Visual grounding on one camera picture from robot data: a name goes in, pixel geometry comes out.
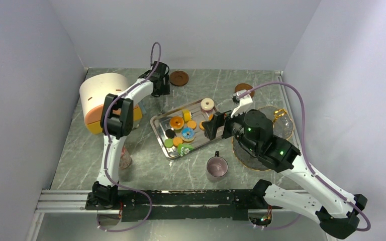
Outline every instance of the black mount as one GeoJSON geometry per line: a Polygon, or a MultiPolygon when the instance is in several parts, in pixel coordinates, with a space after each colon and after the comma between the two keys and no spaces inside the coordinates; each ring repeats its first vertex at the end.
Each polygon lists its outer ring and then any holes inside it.
{"type": "Polygon", "coordinates": [[[222,137],[233,136],[240,146],[265,167],[282,172],[292,169],[292,162],[300,151],[289,141],[273,134],[273,122],[262,112],[252,109],[247,113],[230,117],[231,111],[216,112],[211,120],[203,122],[205,136],[216,137],[217,129],[224,126],[222,137]]]}
{"type": "MultiPolygon", "coordinates": [[[[354,200],[360,210],[365,209],[367,204],[367,198],[365,196],[356,194],[354,195],[354,200]]],[[[322,207],[320,211],[316,211],[316,216],[320,221],[320,228],[338,239],[346,239],[356,231],[360,221],[358,215],[359,213],[354,209],[352,212],[347,213],[347,218],[334,218],[328,214],[328,211],[324,207],[322,207]]]]}
{"type": "MultiPolygon", "coordinates": [[[[154,61],[154,63],[151,66],[151,69],[154,69],[156,64],[157,64],[157,61],[154,61]]],[[[146,72],[144,72],[144,74],[140,75],[138,78],[139,79],[146,78],[150,72],[151,70],[147,70],[146,72]]],[[[162,62],[159,62],[156,70],[149,78],[149,80],[153,82],[153,92],[152,92],[153,97],[159,97],[161,95],[170,93],[168,73],[169,73],[168,65],[162,62]]]]}
{"type": "MultiPolygon", "coordinates": [[[[144,190],[152,199],[153,209],[148,219],[185,219],[185,218],[232,218],[249,220],[248,210],[267,209],[262,198],[270,182],[260,180],[253,189],[235,190],[144,190]]],[[[119,209],[123,205],[121,221],[138,221],[144,218],[149,210],[148,199],[130,190],[109,190],[97,182],[97,192],[88,194],[86,210],[119,209]],[[97,197],[111,199],[104,203],[97,197]]]]}
{"type": "Polygon", "coordinates": [[[86,206],[95,207],[97,210],[120,208],[118,187],[103,186],[98,181],[94,182],[86,206]]]}

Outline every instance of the white donut toy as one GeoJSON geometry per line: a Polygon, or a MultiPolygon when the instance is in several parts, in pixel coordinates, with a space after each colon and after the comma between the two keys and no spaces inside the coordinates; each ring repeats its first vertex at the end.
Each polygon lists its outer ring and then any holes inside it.
{"type": "Polygon", "coordinates": [[[211,98],[204,98],[201,102],[201,108],[210,111],[214,108],[214,101],[211,98]]]}

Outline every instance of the black disc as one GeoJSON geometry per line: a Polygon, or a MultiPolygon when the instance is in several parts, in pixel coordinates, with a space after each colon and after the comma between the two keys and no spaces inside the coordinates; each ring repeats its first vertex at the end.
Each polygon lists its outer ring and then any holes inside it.
{"type": "Polygon", "coordinates": [[[167,129],[165,131],[165,136],[168,137],[168,138],[174,138],[175,137],[175,131],[173,131],[171,129],[167,129]]]}

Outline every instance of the blue donut toy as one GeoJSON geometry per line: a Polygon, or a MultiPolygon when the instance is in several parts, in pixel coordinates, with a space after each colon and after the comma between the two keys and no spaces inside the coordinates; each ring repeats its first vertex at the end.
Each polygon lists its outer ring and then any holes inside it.
{"type": "Polygon", "coordinates": [[[181,138],[185,142],[191,142],[195,139],[195,131],[190,127],[186,127],[181,131],[181,138]]]}

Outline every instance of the white wall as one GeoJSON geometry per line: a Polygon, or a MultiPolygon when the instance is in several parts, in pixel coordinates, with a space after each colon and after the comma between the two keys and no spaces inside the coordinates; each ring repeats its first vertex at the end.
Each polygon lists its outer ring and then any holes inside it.
{"type": "Polygon", "coordinates": [[[0,1],[0,241],[26,238],[84,75],[48,1],[0,1]]]}
{"type": "Polygon", "coordinates": [[[87,67],[282,70],[320,0],[51,0],[87,67]]]}
{"type": "MultiPolygon", "coordinates": [[[[386,240],[386,0],[323,0],[283,78],[305,100],[311,161],[368,198],[372,229],[349,240],[386,240]]],[[[299,126],[298,99],[289,99],[299,126]]]]}

